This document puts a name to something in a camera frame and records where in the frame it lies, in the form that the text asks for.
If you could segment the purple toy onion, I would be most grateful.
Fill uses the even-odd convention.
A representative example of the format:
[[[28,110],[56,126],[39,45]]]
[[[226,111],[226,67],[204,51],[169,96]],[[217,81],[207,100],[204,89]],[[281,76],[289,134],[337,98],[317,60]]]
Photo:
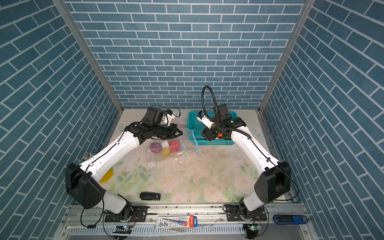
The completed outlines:
[[[162,145],[159,143],[151,143],[150,145],[150,151],[154,154],[158,154],[162,151]]]

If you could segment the clear zip top bag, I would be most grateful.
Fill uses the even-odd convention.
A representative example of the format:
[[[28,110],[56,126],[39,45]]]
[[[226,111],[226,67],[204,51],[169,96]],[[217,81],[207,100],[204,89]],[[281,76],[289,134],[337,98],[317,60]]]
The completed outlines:
[[[162,174],[167,168],[186,164],[199,149],[196,130],[182,128],[182,135],[175,139],[152,140],[145,143],[143,156],[146,176]]]

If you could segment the red toy pepper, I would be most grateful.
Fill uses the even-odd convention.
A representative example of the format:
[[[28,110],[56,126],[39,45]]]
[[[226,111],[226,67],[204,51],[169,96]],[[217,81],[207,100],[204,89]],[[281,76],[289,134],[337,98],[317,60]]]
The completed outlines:
[[[180,141],[170,141],[169,142],[169,148],[171,152],[178,152],[180,148]]]

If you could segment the yellow toy potato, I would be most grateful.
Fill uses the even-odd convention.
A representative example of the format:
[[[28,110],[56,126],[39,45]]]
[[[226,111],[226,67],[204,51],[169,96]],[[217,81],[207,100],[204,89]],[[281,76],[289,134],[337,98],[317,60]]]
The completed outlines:
[[[166,148],[162,148],[162,151],[161,151],[161,155],[163,158],[167,157],[169,154],[170,154],[170,148],[169,147],[166,147]]]

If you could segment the teal plastic basket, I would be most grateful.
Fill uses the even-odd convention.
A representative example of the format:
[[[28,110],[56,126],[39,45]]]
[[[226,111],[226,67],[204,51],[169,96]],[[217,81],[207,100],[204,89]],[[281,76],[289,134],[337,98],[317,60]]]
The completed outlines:
[[[208,141],[202,136],[202,131],[206,126],[199,122],[197,119],[199,111],[191,111],[188,113],[187,118],[187,129],[192,133],[187,137],[188,141],[199,146],[231,146],[235,143],[232,140],[227,139],[215,139],[213,141]]]

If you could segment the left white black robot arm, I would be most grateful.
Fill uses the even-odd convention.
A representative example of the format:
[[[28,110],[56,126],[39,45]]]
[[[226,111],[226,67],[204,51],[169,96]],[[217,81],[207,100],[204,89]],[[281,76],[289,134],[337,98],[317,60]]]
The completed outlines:
[[[132,204],[100,186],[99,181],[117,162],[148,139],[170,140],[183,135],[177,124],[144,125],[133,122],[106,148],[90,159],[65,169],[66,192],[84,209],[101,208],[118,216],[121,222],[132,218]]]

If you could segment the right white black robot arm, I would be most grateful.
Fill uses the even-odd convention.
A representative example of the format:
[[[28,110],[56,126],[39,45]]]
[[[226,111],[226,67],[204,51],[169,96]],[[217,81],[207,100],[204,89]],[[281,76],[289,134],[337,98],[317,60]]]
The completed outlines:
[[[215,140],[220,134],[231,138],[258,170],[259,176],[254,185],[254,191],[239,202],[241,216],[246,220],[254,218],[259,208],[291,190],[293,183],[291,166],[271,155],[245,125],[235,128],[219,127],[213,124],[202,132],[202,136],[208,141]]]

